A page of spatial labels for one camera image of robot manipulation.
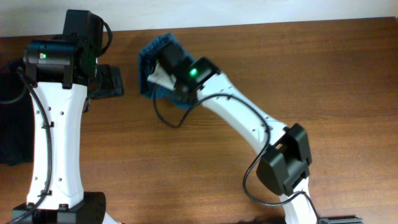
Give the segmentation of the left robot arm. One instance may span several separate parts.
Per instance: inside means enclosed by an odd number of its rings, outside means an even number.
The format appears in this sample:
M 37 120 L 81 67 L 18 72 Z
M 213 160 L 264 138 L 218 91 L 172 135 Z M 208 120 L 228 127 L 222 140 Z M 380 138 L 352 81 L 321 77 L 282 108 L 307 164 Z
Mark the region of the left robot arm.
M 34 168 L 13 223 L 113 223 L 102 192 L 84 190 L 80 175 L 81 117 L 92 98 L 121 96 L 117 67 L 100 65 L 109 25 L 90 11 L 69 9 L 56 39 L 33 40 L 17 69 L 33 101 Z

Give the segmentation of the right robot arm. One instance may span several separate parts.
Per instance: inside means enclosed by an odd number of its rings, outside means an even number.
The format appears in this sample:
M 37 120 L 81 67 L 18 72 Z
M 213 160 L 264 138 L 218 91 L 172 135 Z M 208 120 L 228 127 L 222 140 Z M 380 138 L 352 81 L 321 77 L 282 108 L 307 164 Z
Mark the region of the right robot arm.
M 299 124 L 287 126 L 246 98 L 227 74 L 209 59 L 188 56 L 168 41 L 154 53 L 147 81 L 185 96 L 190 113 L 202 106 L 236 130 L 256 152 L 243 176 L 243 190 L 255 203 L 281 207 L 285 223 L 362 223 L 358 217 L 319 216 L 309 194 L 312 163 L 308 134 Z

